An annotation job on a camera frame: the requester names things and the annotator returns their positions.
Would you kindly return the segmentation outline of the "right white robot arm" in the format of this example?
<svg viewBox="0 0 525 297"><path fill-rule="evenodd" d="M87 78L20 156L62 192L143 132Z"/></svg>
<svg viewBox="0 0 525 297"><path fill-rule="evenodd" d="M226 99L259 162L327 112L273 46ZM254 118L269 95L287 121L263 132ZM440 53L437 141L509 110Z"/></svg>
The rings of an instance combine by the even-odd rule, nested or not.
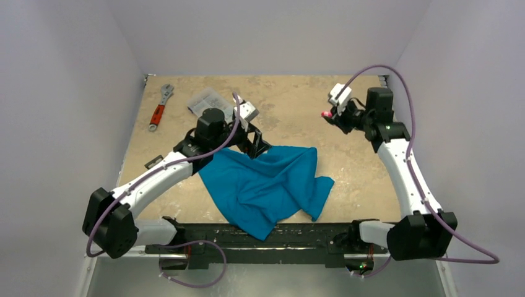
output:
<svg viewBox="0 0 525 297"><path fill-rule="evenodd" d="M328 94L332 108L323 118L344 134L364 132L388 172L402 218L397 223L354 220L347 236L349 247L362 252L375 244L388 249L395 260L444 256L452 239L446 227L456 229L458 221L453 212L443 211L430 193L409 148L409 132L404 123L394 119L392 91L369 88L363 108L353 102L351 92L351 88L336 84Z"/></svg>

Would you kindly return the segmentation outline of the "blue t-shirt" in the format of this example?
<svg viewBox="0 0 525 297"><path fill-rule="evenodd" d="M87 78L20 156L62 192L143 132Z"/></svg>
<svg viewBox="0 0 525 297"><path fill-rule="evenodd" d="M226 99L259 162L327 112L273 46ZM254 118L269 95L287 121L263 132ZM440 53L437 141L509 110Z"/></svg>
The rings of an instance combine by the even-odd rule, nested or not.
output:
<svg viewBox="0 0 525 297"><path fill-rule="evenodd" d="M199 175L225 219L264 241L300 210L319 218L334 180L316 176L317 164L314 147L275 146L255 159L225 148Z"/></svg>

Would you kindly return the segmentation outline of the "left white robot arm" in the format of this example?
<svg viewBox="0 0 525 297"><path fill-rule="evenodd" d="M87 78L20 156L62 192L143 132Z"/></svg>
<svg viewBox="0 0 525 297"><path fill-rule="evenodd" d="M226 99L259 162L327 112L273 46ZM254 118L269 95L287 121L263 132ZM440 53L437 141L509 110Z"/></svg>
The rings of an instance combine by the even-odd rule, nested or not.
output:
<svg viewBox="0 0 525 297"><path fill-rule="evenodd" d="M145 173L113 190L95 190L82 224L82 231L89 237L86 254L99 256L99 252L92 252L92 244L113 259L134 246L161 245L170 253L182 250L184 236L178 232L175 219L140 220L138 216L167 190L203 169L219 150L236 146L251 159L269 150L271 145L251 123L258 114L246 102L233 109L228 123L222 110L208 108L196 127Z"/></svg>

